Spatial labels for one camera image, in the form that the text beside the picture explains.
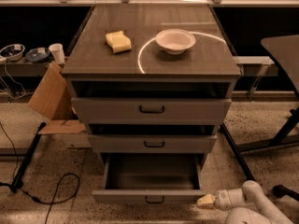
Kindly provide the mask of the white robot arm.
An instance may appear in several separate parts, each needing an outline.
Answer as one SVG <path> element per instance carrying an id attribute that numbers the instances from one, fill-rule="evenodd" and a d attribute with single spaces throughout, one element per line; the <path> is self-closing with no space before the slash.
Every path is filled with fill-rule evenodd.
<path id="1" fill-rule="evenodd" d="M 196 202 L 198 208 L 228 211 L 225 224 L 294 224 L 263 193 L 253 180 L 245 181 L 239 189 L 222 189 L 207 194 Z"/>

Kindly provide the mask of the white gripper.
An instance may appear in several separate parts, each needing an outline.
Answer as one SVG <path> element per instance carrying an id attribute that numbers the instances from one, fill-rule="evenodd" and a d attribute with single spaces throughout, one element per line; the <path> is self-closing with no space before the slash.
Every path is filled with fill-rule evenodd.
<path id="1" fill-rule="evenodd" d="M 199 198 L 196 205 L 201 209 L 213 209 L 215 205 L 219 210 L 227 211 L 242 206 L 244 203 L 242 189 L 223 189 L 219 190 L 215 197 L 212 194 L 207 194 Z"/>

